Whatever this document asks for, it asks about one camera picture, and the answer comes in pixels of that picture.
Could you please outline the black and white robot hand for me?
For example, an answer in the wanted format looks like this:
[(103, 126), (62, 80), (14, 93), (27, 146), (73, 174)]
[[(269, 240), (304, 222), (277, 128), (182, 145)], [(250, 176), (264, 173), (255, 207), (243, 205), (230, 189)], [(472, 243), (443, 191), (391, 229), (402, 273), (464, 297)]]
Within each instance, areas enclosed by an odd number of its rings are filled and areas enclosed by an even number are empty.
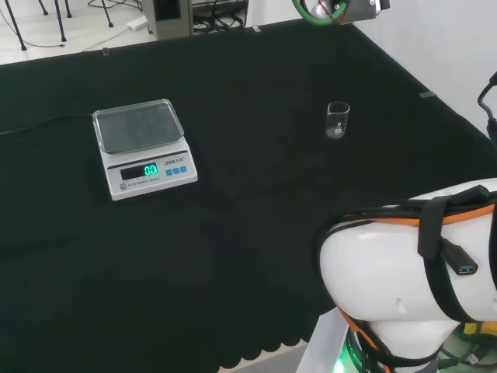
[(321, 0), (321, 1), (311, 1), (310, 2), (310, 14), (317, 19), (330, 18), (331, 15), (336, 12), (341, 2), (334, 0)]

